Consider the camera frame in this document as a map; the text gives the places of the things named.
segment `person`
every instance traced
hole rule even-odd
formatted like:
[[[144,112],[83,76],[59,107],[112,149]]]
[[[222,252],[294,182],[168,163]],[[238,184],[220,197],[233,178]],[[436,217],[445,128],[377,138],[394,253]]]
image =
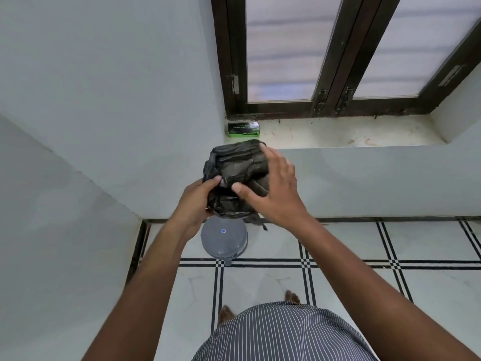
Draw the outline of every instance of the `person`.
[[[268,159],[268,195],[259,197],[240,183],[232,190],[308,249],[381,360],[480,360],[310,216],[297,194],[294,166],[277,151],[261,149]],[[185,189],[83,360],[153,360],[182,250],[210,216],[207,195],[220,179]],[[236,317],[224,307],[220,326],[193,359],[376,359],[339,316],[299,303],[287,292],[285,301],[260,304]]]

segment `dark wooden window frame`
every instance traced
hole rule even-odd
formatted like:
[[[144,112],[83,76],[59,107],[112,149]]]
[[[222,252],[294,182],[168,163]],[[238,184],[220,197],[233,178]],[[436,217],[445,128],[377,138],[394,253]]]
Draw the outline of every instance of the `dark wooden window frame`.
[[[230,120],[428,114],[481,61],[481,22],[415,98],[352,99],[400,0],[343,0],[311,101],[247,102],[245,0],[211,0]]]

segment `right arm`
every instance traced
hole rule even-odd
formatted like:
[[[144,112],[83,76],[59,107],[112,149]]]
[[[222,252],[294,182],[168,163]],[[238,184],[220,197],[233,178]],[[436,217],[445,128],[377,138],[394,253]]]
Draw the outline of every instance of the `right arm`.
[[[269,161],[268,196],[240,183],[232,190],[308,249],[380,359],[480,360],[310,216],[297,194],[294,166],[277,151],[261,149]]]

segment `window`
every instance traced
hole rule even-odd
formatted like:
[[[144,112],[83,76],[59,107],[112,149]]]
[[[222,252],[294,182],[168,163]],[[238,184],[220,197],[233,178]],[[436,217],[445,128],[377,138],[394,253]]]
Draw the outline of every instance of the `window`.
[[[481,0],[212,0],[228,118],[431,112],[481,60]]]

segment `foot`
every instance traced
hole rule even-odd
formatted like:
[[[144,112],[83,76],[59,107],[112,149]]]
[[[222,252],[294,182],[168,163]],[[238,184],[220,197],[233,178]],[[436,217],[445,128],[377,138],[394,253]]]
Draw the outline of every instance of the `foot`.
[[[219,327],[222,323],[230,321],[231,319],[234,319],[235,317],[236,317],[235,314],[232,313],[232,311],[229,309],[229,307],[227,305],[224,305],[222,307],[222,310],[219,313],[219,317],[218,317],[219,321],[218,321],[217,326]]]
[[[299,297],[296,294],[292,293],[290,290],[286,291],[285,300],[286,301],[292,301],[296,304],[301,303],[301,301],[299,300]]]

